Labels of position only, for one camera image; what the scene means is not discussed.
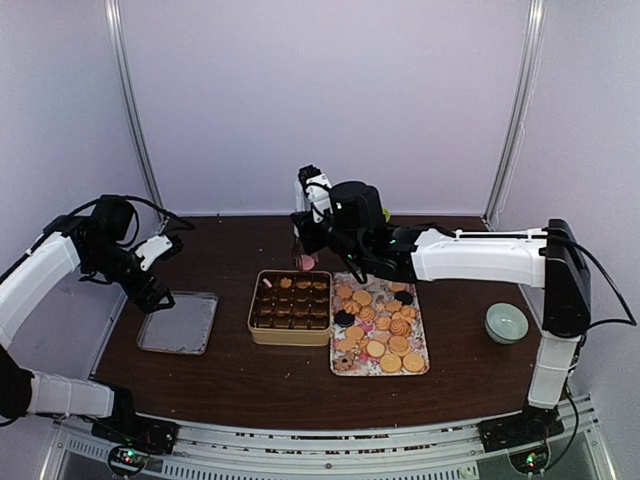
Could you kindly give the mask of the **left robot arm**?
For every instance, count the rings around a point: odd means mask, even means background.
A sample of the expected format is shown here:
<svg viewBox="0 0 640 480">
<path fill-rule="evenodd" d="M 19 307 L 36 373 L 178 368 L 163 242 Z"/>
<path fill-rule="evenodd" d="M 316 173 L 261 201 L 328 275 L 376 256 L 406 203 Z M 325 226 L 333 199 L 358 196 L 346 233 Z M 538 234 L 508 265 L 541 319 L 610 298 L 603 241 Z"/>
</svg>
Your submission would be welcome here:
<svg viewBox="0 0 640 480">
<path fill-rule="evenodd" d="M 62 355 L 97 346 L 88 330 L 106 317 L 106 301 L 89 288 L 116 288 L 142 312 L 174 307 L 171 290 L 154 275 L 158 260 L 178 254 L 176 229 L 138 240 L 141 198 L 103 195 L 56 217 L 1 276 L 1 423 L 27 415 L 104 419 L 123 444 L 144 433 L 128 390 L 91 381 L 86 366 L 62 368 L 58 360 L 29 354 L 36 340 Z"/>
</svg>

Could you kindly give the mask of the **left aluminium frame post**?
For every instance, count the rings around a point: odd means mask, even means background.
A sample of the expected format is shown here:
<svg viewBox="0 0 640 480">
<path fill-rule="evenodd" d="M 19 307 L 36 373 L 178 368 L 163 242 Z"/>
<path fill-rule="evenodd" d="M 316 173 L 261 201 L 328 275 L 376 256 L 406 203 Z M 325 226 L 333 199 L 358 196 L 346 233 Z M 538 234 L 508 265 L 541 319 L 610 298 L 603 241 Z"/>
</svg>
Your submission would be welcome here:
<svg viewBox="0 0 640 480">
<path fill-rule="evenodd" d="M 105 0 L 104 7 L 106 13 L 107 28 L 115 57 L 127 122 L 133 141 L 137 163 L 141 170 L 143 183 L 149 199 L 156 205 L 163 207 L 163 201 L 151 164 L 148 147 L 143 132 L 141 116 L 136 101 L 134 84 L 126 49 L 126 39 L 122 22 L 120 1 Z"/>
</svg>

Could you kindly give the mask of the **round golden biscuit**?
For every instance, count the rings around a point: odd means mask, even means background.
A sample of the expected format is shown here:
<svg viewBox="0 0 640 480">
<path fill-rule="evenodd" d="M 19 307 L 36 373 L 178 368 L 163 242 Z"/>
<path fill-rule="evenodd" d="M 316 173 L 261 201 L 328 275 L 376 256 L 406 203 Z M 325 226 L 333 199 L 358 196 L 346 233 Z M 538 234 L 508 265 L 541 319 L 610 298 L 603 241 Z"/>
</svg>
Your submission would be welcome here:
<svg viewBox="0 0 640 480">
<path fill-rule="evenodd" d="M 426 368 L 424 357 L 417 353 L 409 353 L 402 359 L 403 368 L 411 373 L 421 373 Z"/>
<path fill-rule="evenodd" d="M 403 363 L 399 356 L 389 353 L 380 358 L 379 366 L 383 373 L 395 374 L 402 369 Z"/>
</svg>

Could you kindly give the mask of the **right aluminium frame post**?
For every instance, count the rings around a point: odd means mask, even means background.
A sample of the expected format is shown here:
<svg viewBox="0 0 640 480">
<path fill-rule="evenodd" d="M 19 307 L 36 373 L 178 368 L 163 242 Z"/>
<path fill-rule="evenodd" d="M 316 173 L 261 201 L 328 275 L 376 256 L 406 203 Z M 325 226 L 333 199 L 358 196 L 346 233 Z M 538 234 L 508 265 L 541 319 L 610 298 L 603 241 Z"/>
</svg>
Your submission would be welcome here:
<svg viewBox="0 0 640 480">
<path fill-rule="evenodd" d="M 524 140 L 526 114 L 534 95 L 539 70 L 545 14 L 545 1 L 534 0 L 529 2 L 527 25 L 513 104 L 501 149 L 498 169 L 483 215 L 484 222 L 490 230 L 495 230 L 499 225 L 499 218 L 506 204 Z"/>
</svg>

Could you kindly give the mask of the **flower shaped cookie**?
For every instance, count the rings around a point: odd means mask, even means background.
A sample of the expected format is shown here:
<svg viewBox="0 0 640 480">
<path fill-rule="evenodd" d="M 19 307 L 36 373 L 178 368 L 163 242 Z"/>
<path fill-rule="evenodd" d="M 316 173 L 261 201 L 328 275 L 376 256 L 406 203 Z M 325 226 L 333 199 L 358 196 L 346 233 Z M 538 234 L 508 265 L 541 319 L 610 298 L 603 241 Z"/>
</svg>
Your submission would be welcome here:
<svg viewBox="0 0 640 480">
<path fill-rule="evenodd" d="M 283 289 L 288 289 L 292 286 L 293 281 L 290 278 L 283 277 L 279 280 L 279 287 Z"/>
</svg>

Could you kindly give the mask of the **front aluminium rail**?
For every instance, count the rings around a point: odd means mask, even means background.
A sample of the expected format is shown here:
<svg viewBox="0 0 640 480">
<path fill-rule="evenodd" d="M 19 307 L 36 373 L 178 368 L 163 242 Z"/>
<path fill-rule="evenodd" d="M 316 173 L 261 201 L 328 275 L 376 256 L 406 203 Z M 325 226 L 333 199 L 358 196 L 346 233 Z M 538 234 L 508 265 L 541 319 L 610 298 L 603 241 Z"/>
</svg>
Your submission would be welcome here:
<svg viewBox="0 0 640 480">
<path fill-rule="evenodd" d="M 548 448 L 543 479 L 614 479 L 589 396 L 559 407 L 563 433 L 488 451 L 478 420 L 414 427 L 272 430 L 182 421 L 170 455 L 145 455 L 139 479 L 527 479 L 522 461 Z"/>
</svg>

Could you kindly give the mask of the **floral cookie tray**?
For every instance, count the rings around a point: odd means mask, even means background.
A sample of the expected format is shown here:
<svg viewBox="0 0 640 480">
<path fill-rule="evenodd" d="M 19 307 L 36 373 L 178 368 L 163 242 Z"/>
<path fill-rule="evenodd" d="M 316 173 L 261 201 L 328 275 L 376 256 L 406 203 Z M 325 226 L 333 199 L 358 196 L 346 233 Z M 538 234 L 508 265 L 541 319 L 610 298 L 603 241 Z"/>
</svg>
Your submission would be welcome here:
<svg viewBox="0 0 640 480">
<path fill-rule="evenodd" d="M 414 296 L 412 305 L 403 306 L 394 298 L 399 291 Z M 334 315 L 345 310 L 355 316 L 350 327 L 334 323 Z M 430 360 L 416 286 L 370 277 L 361 284 L 344 272 L 333 275 L 330 333 L 330 369 L 341 377 L 418 376 L 430 369 Z M 402 369 L 383 373 L 380 358 L 393 353 L 401 359 L 409 353 L 424 357 L 421 373 Z"/>
</svg>

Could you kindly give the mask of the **black sandwich cookie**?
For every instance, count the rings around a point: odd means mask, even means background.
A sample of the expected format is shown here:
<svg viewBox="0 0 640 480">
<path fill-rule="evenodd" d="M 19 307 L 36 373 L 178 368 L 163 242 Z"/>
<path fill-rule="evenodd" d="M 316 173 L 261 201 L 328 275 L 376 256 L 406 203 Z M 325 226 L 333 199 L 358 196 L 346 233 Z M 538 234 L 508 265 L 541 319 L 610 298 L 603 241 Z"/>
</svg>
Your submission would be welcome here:
<svg viewBox="0 0 640 480">
<path fill-rule="evenodd" d="M 409 291 L 399 291 L 394 294 L 394 298 L 399 301 L 403 306 L 412 305 L 414 296 Z"/>
<path fill-rule="evenodd" d="M 350 327 L 355 323 L 355 316 L 340 310 L 334 315 L 334 323 L 340 327 Z"/>
</svg>

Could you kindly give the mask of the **silver tin lid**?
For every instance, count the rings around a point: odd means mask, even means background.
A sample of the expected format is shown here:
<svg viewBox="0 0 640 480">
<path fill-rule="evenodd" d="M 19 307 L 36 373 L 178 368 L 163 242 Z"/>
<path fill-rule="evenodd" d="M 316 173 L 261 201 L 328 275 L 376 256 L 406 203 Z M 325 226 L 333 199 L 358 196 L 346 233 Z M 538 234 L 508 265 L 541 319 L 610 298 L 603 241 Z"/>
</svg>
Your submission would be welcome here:
<svg viewBox="0 0 640 480">
<path fill-rule="evenodd" d="M 177 292 L 175 305 L 145 317 L 137 337 L 140 350 L 202 355 L 208 345 L 219 303 L 215 293 Z"/>
</svg>

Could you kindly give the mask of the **steel kitchen tongs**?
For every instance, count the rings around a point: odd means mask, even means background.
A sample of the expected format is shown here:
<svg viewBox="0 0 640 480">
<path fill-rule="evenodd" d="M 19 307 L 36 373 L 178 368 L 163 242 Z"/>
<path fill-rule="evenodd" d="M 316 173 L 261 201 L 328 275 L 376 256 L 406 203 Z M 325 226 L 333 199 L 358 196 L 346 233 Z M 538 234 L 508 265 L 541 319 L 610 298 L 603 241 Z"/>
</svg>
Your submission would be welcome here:
<svg viewBox="0 0 640 480">
<path fill-rule="evenodd" d="M 293 266 L 301 271 L 299 266 L 299 257 L 301 255 L 309 255 L 314 258 L 317 262 L 319 261 L 319 257 L 317 253 L 308 253 L 306 248 L 303 245 L 303 236 L 302 229 L 304 226 L 305 215 L 309 213 L 309 202 L 303 193 L 303 187 L 299 179 L 296 179 L 293 182 L 293 191 L 294 191 L 294 210 L 291 215 L 291 220 L 293 222 L 293 246 L 291 251 L 291 258 Z"/>
</svg>

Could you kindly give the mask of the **aluminium frame post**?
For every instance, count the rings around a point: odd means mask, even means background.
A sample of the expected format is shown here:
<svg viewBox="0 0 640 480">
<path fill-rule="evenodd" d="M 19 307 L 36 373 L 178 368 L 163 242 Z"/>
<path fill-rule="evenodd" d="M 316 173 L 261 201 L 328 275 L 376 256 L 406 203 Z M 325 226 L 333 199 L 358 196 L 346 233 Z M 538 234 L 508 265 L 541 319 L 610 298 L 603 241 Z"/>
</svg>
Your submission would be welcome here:
<svg viewBox="0 0 640 480">
<path fill-rule="evenodd" d="M 513 104 L 501 149 L 498 169 L 483 215 L 484 222 L 490 230 L 495 230 L 499 225 L 499 218 L 506 204 L 524 140 L 526 114 L 534 95 L 539 70 L 545 14 L 545 1 L 534 0 L 529 2 L 527 25 Z"/>
<path fill-rule="evenodd" d="M 143 132 L 141 116 L 136 101 L 134 84 L 126 49 L 126 39 L 122 22 L 120 1 L 105 0 L 104 7 L 106 13 L 107 28 L 115 57 L 127 122 L 133 141 L 137 163 L 141 170 L 143 183 L 149 199 L 156 205 L 163 207 L 163 201 L 151 164 L 148 147 Z"/>
</svg>

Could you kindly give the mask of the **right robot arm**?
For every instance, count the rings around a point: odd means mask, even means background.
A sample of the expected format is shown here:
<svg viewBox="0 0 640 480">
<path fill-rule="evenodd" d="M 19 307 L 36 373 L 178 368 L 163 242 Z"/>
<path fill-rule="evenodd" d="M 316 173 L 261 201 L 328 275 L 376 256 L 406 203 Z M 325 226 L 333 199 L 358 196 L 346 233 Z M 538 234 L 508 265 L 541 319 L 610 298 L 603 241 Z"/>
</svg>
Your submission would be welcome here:
<svg viewBox="0 0 640 480">
<path fill-rule="evenodd" d="M 370 278 L 415 284 L 439 280 L 500 282 L 545 294 L 541 342 L 527 408 L 513 419 L 519 440 L 535 440 L 551 424 L 577 345 L 591 321 L 591 276 L 568 223 L 495 233 L 436 224 L 387 222 L 378 190 L 361 181 L 333 185 L 316 170 L 294 182 L 294 234 L 305 254 L 324 248 L 361 284 Z"/>
</svg>

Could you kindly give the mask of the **gold cookie tin box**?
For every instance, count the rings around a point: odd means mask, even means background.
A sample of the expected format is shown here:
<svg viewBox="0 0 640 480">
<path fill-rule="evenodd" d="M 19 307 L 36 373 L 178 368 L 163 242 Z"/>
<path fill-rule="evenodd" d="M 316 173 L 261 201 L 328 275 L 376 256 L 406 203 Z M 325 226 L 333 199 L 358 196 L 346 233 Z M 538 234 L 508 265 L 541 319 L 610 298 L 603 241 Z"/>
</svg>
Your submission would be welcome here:
<svg viewBox="0 0 640 480">
<path fill-rule="evenodd" d="M 288 289 L 279 280 L 290 278 Z M 262 284 L 272 282 L 273 288 Z M 331 333 L 332 275 L 325 271 L 263 270 L 258 273 L 247 319 L 258 345 L 324 347 Z"/>
</svg>

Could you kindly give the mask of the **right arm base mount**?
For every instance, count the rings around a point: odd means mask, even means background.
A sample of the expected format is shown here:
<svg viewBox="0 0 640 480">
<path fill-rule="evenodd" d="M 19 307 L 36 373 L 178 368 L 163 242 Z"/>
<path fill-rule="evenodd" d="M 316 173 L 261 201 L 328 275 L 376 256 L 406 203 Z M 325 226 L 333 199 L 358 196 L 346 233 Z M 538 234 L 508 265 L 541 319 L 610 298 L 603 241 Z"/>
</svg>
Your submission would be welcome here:
<svg viewBox="0 0 640 480">
<path fill-rule="evenodd" d="M 505 450 L 513 469 L 525 475 L 541 474 L 551 463 L 548 440 L 564 432 L 560 420 L 545 424 L 521 414 L 485 420 L 478 425 L 486 453 Z"/>
</svg>

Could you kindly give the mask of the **pale ceramic bowl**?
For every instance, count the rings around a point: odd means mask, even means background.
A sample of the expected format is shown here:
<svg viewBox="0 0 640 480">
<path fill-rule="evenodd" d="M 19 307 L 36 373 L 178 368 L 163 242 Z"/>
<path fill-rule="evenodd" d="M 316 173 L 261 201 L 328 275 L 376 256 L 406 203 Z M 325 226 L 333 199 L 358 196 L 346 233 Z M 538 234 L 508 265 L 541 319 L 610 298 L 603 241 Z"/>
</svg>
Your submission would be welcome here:
<svg viewBox="0 0 640 480">
<path fill-rule="evenodd" d="M 519 308 L 508 303 L 496 303 L 486 312 L 485 330 L 494 342 L 511 345 L 525 338 L 529 324 Z"/>
</svg>

